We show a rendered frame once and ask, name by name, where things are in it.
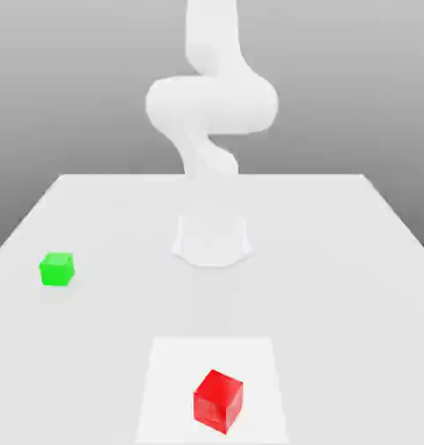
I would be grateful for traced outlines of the small green cube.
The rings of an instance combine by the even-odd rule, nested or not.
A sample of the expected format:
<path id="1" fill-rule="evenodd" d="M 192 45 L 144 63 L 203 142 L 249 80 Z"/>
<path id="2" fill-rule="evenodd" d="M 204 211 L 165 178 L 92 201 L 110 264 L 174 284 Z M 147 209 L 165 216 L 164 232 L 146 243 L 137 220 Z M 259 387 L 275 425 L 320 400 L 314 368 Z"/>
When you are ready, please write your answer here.
<path id="1" fill-rule="evenodd" d="M 67 286 L 75 274 L 74 258 L 70 252 L 49 252 L 39 263 L 43 285 Z"/>

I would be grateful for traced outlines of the small red cube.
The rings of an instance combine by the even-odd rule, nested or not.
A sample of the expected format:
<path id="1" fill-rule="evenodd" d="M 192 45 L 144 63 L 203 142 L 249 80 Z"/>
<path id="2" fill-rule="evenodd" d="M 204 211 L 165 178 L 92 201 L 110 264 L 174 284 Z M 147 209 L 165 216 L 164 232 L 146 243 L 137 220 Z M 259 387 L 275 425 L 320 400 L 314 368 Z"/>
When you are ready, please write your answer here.
<path id="1" fill-rule="evenodd" d="M 243 382 L 211 369 L 193 393 L 193 417 L 224 435 L 242 410 Z"/>

